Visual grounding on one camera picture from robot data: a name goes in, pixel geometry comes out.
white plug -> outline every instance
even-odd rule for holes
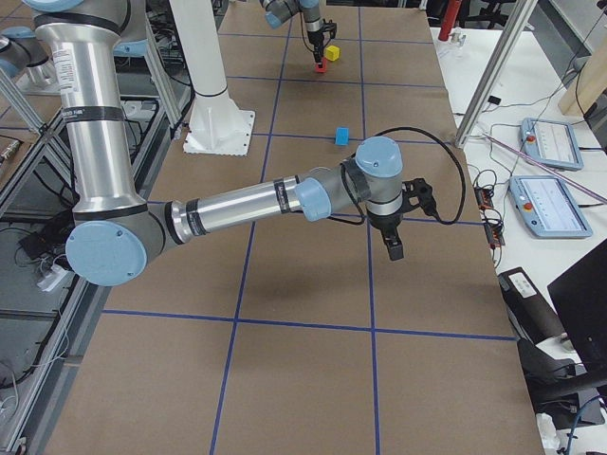
[[[38,282],[38,287],[45,292],[50,292],[55,289],[60,282],[69,274],[67,270],[58,264],[53,264],[50,271],[45,274],[45,277]]]

red block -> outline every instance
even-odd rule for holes
[[[314,72],[316,73],[326,73],[326,58],[322,57],[322,63],[321,64],[316,64],[316,66],[314,67]]]

blue grid line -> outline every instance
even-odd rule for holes
[[[7,114],[7,112],[10,110],[10,106],[7,107],[4,112],[2,113],[2,115],[0,115],[0,120],[2,119],[3,116],[5,116]]]
[[[233,318],[222,318],[220,316],[187,315],[187,314],[180,314],[180,313],[159,313],[159,312],[153,312],[153,311],[116,310],[116,309],[104,309],[102,312],[106,315],[143,316],[145,318],[195,319],[195,320],[210,320],[210,321],[214,321],[214,322],[234,322]]]
[[[369,311],[371,321],[371,359],[373,372],[373,409],[376,431],[376,455],[381,454],[381,433],[379,431],[379,380],[377,378],[377,337],[376,337],[376,304],[373,286],[373,246],[371,243],[371,225],[367,221],[367,267],[369,271]]]
[[[362,135],[367,137],[367,121],[364,106],[364,65],[362,59],[362,11],[359,10],[359,52],[360,52],[360,100],[362,108]],[[369,274],[369,322],[371,323],[371,364],[373,379],[373,419],[376,438],[376,455],[381,455],[381,433],[379,431],[379,386],[377,380],[377,337],[376,337],[376,308],[375,290],[373,287],[373,251],[371,245],[371,225],[367,229],[367,270]]]
[[[445,89],[444,85],[427,85],[424,83],[398,83],[398,82],[365,82],[367,85],[374,85],[379,87],[411,87],[411,88],[442,88]]]
[[[29,128],[26,128],[25,126],[0,126],[0,130],[29,131]]]
[[[334,136],[303,136],[303,135],[289,135],[289,134],[282,134],[282,133],[273,133],[272,134],[273,137],[294,137],[297,139],[327,139],[327,140],[335,140]],[[358,138],[358,137],[349,137],[349,140],[355,140],[355,141],[363,141],[364,139]]]
[[[287,36],[290,35],[291,33],[291,24],[289,23],[288,26],[288,33]],[[288,38],[285,39],[285,50],[283,52],[283,61],[282,61],[282,65],[281,65],[281,73],[280,73],[280,79],[278,80],[278,85],[276,87],[276,97],[274,99],[274,107],[273,107],[273,111],[272,111],[272,120],[270,122],[269,125],[269,135],[267,137],[267,145],[266,145],[266,153],[264,155],[264,164],[262,165],[262,173],[260,176],[260,183],[264,181],[264,178],[266,176],[266,167],[267,167],[267,159],[269,156],[269,149],[270,149],[270,144],[271,144],[271,140],[272,140],[272,131],[274,129],[274,120],[276,119],[276,111],[278,108],[278,100],[280,98],[280,92],[281,92],[281,79],[283,77],[284,71],[285,71],[285,60],[286,60],[286,52],[288,50]],[[247,255],[245,257],[245,263],[243,265],[243,275],[242,275],[242,279],[240,281],[240,289],[238,292],[238,302],[236,304],[236,311],[234,312],[234,322],[232,324],[232,329],[231,329],[231,335],[230,335],[230,346],[228,348],[228,354],[226,356],[226,365],[224,368],[224,376],[221,382],[221,392],[219,393],[219,400],[217,401],[217,412],[215,414],[215,423],[213,425],[213,431],[212,431],[212,439],[211,439],[211,447],[209,449],[209,454],[210,455],[214,455],[215,453],[215,447],[217,444],[217,435],[219,433],[219,425],[221,423],[221,413],[223,411],[223,406],[224,406],[224,400],[226,397],[226,389],[228,386],[228,377],[230,375],[230,366],[231,366],[231,360],[232,360],[232,355],[233,355],[233,349],[234,349],[234,342],[236,339],[236,332],[238,329],[238,322],[239,322],[239,316],[240,316],[240,308],[242,305],[242,301],[243,301],[243,296],[245,293],[245,284],[247,282],[247,273],[248,273],[248,263],[250,260],[250,252],[252,250],[253,247],[253,239],[255,237],[255,227],[256,224],[253,223],[251,225],[250,228],[250,235],[248,237],[248,246],[247,246]]]
[[[226,355],[226,365],[224,366],[224,375],[221,380],[221,389],[219,392],[219,399],[217,400],[217,411],[215,414],[215,422],[212,429],[211,447],[209,448],[210,455],[215,453],[215,446],[217,444],[217,435],[219,433],[219,424],[221,423],[221,413],[224,408],[224,400],[226,397],[226,389],[228,387],[228,376],[230,375],[230,366],[232,354],[234,352],[234,343],[236,340],[236,331],[238,330],[238,316],[240,314],[240,306],[243,301],[243,294],[245,292],[245,281],[247,280],[248,272],[248,260],[250,259],[250,252],[253,246],[253,237],[255,235],[255,224],[253,223],[250,227],[248,235],[247,255],[245,256],[245,263],[243,264],[243,274],[240,281],[240,289],[238,290],[238,301],[236,303],[236,310],[234,312],[234,319],[231,325],[230,344],[228,345],[228,354]]]
[[[362,20],[359,8],[359,52],[360,52],[360,107],[362,109],[362,136],[367,137],[367,121],[364,114],[364,66],[362,64]]]
[[[265,34],[256,35],[254,33],[225,32],[225,33],[217,33],[217,34],[219,36],[244,36],[246,38],[280,38],[281,40],[287,38],[286,35],[265,35]]]
[[[250,37],[250,38],[256,38],[256,37],[262,37],[262,38],[284,38],[284,35],[265,35],[265,34],[260,34],[260,35],[256,35],[254,33],[232,33],[232,32],[226,32],[226,33],[219,33],[219,36],[243,36],[243,37]],[[299,36],[290,36],[288,35],[287,38],[289,40],[300,40],[301,37]],[[433,45],[433,42],[431,41],[416,41],[416,40],[366,40],[366,39],[360,39],[360,38],[336,38],[334,40],[334,42],[339,42],[339,41],[348,41],[348,42],[354,42],[354,43],[358,43],[360,41],[364,42],[364,43],[397,43],[397,44],[402,44],[402,45]]]
[[[1,18],[1,19],[0,19],[0,24],[2,24],[2,23],[5,21],[5,20],[7,20],[7,19],[9,19],[9,18],[10,18],[10,19],[16,19],[16,18],[12,18],[12,17],[10,17],[10,16],[11,16],[11,15],[12,15],[12,14],[13,14],[13,13],[16,11],[16,10],[18,10],[19,8],[21,8],[21,5],[19,5],[17,8],[15,8],[13,11],[11,11],[9,14],[7,14],[5,17]]]
[[[427,332],[417,330],[399,330],[399,329],[375,329],[381,334],[396,335],[414,335],[420,337],[439,337],[439,338],[463,338],[463,339],[483,339],[490,341],[516,341],[515,337],[505,337],[500,335],[475,335],[475,334],[455,334],[450,332]]]
[[[320,330],[339,330],[344,332],[369,332],[371,333],[371,327],[361,327],[357,325],[339,325],[339,324],[320,324],[313,322],[293,322],[287,320],[270,320],[270,319],[253,319],[253,318],[226,318],[220,316],[205,316],[205,315],[188,315],[180,313],[159,313],[151,311],[137,311],[137,310],[119,310],[119,309],[104,309],[101,311],[107,315],[118,315],[118,316],[134,316],[142,318],[165,318],[165,319],[189,319],[189,320],[207,320],[210,322],[238,322],[250,325],[269,325],[279,327],[301,327],[308,329],[320,329]],[[458,334],[454,332],[433,332],[424,330],[407,330],[407,329],[387,329],[376,327],[374,329],[376,333],[391,334],[391,335],[405,335],[405,336],[416,336],[416,337],[439,337],[439,338],[462,338],[462,339],[482,339],[482,340],[495,340],[495,341],[516,341],[514,337],[503,337],[499,335],[479,335],[479,334]]]
[[[431,41],[409,41],[409,40],[361,40],[364,43],[399,43],[404,45],[434,45]]]
[[[305,329],[324,329],[324,330],[341,330],[346,332],[371,332],[368,327],[358,327],[356,325],[334,325],[334,324],[318,324],[313,322],[292,322],[287,320],[268,320],[268,319],[238,319],[239,323],[254,324],[254,325],[271,325],[282,327],[301,327]]]
[[[278,81],[278,78],[258,77],[258,76],[226,76],[227,79],[242,79],[248,81]],[[282,78],[283,82],[304,82],[304,83],[340,83],[346,85],[359,85],[361,82],[355,81],[326,81],[323,79],[290,79]],[[404,83],[404,82],[364,82],[367,85],[379,86],[379,87],[410,87],[410,88],[441,88],[445,89],[444,85],[428,85],[424,83]]]
[[[253,133],[254,136],[265,136],[265,137],[294,137],[297,139],[328,139],[335,140],[332,136],[307,136],[307,135],[289,135],[283,133]],[[362,142],[364,139],[360,137],[350,137],[350,140]],[[436,142],[433,140],[413,140],[413,139],[395,139],[395,142],[399,144],[416,144],[416,145],[436,145]]]
[[[244,79],[247,81],[278,81],[278,78],[268,78],[262,76],[226,76],[226,79]]]

light blue joint cap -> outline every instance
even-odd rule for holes
[[[134,279],[147,264],[141,240],[111,221],[87,221],[72,230],[65,254],[81,277],[99,286],[117,286]]]
[[[19,74],[19,68],[6,60],[0,59],[0,69],[4,70],[4,72],[7,73],[7,76],[9,76],[11,79]]]
[[[30,8],[43,12],[61,12],[77,7],[84,0],[23,0]]]
[[[389,137],[369,137],[362,142],[356,155],[359,168],[373,177],[390,178],[402,172],[402,157],[398,144]]]
[[[296,185],[295,194],[307,221],[319,221],[331,214],[331,199],[316,178],[308,177]]]
[[[145,57],[148,51],[148,40],[120,43],[114,47],[115,57]]]
[[[9,27],[9,28],[5,28],[0,33],[2,33],[7,38],[11,38],[11,40],[14,40],[14,39],[25,40],[26,38],[35,38],[36,37],[34,32],[31,31],[31,29],[29,29],[27,27]]]
[[[278,28],[283,24],[281,20],[274,15],[273,12],[269,11],[266,13],[266,21],[272,28]]]
[[[300,0],[300,5],[304,8],[314,8],[319,4],[319,0]]]

label sticker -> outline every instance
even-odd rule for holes
[[[512,282],[512,284],[514,284],[514,287],[518,289],[519,293],[523,296],[524,299],[528,297],[533,297],[538,294],[537,292],[535,292],[535,289],[522,272],[510,275],[510,281]]]
[[[78,92],[78,81],[74,72],[74,57],[70,49],[53,52],[53,62],[57,72],[59,89],[63,94]]]

